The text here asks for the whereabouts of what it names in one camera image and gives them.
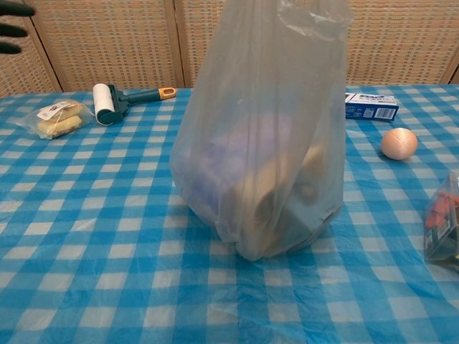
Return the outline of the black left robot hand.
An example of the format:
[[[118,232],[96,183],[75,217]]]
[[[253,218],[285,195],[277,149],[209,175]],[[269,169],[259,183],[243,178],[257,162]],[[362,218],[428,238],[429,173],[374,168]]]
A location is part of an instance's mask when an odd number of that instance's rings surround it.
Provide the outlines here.
[[[35,8],[13,1],[1,1],[1,16],[31,17],[34,16]],[[1,37],[24,38],[28,36],[28,31],[19,26],[1,23]],[[21,54],[22,48],[13,43],[1,42],[1,54]]]

